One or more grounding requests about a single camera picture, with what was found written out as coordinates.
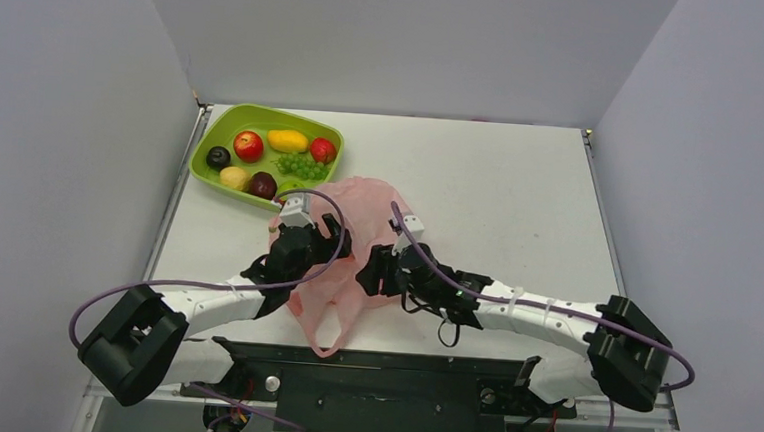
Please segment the small red fake fruit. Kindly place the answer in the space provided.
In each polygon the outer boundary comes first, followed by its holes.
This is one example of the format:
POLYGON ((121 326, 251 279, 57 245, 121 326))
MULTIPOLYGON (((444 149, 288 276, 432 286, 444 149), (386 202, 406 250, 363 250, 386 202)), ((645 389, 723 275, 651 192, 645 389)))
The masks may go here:
POLYGON ((338 157, 338 149, 334 144, 324 137, 318 137, 312 140, 309 146, 309 153, 314 162, 330 165, 338 157))

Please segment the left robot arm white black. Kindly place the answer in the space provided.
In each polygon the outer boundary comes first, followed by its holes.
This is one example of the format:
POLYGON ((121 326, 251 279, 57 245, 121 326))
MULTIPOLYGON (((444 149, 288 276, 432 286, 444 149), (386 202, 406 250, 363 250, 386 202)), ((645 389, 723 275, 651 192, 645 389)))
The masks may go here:
POLYGON ((222 397, 239 394, 245 367, 221 341, 198 334, 234 321, 258 320, 286 305, 294 289, 350 253, 341 214, 314 222, 282 223, 269 252, 235 284, 151 281, 118 289, 120 298, 77 342, 77 356, 122 406, 140 403, 163 385, 202 382, 222 397))

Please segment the green fake lime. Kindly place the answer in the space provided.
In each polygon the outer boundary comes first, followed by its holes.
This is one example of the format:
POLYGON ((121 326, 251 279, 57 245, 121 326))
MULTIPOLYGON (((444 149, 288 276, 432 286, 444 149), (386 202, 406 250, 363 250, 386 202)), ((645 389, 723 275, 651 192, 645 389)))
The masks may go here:
POLYGON ((284 183, 282 183, 281 185, 278 186, 278 188, 276 190, 276 193, 275 193, 275 199, 279 200, 279 201, 282 201, 283 197, 281 197, 281 194, 283 194, 283 193, 285 193, 287 191, 290 191, 290 190, 295 190, 295 189, 305 188, 305 187, 306 187, 306 185, 304 183, 301 183, 301 182, 298 182, 298 181, 293 181, 293 180, 287 180, 287 181, 285 181, 284 183))

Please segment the pink plastic bag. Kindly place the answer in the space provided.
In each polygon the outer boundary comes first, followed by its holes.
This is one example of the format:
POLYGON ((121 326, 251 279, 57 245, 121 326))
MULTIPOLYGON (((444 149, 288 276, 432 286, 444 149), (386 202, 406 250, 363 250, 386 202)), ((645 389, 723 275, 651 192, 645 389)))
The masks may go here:
POLYGON ((397 297, 367 295, 355 276, 366 266, 371 248, 392 245, 398 239, 389 226, 393 218, 391 203, 397 203, 406 214, 410 207, 394 187, 375 178, 355 176, 325 182, 318 185, 317 190, 334 200, 344 214, 345 228, 352 236, 352 254, 335 260, 317 278, 295 287, 286 306, 297 319, 314 354, 327 358, 345 347, 364 310, 399 302, 397 297), (329 309, 337 315, 340 333, 332 346, 322 349, 316 340, 317 331, 329 309))

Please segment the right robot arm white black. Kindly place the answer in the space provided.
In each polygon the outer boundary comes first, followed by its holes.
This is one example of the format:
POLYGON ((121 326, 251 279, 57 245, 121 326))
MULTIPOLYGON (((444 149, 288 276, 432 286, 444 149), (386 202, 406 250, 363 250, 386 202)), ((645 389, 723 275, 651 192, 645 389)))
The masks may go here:
POLYGON ((456 328, 513 332, 571 352, 569 359, 529 359, 511 386, 524 412, 603 395, 647 413, 661 392, 673 346, 628 298, 584 303, 535 295, 440 264, 422 243, 373 247, 355 278, 367 295, 399 296, 412 312, 431 313, 456 328))

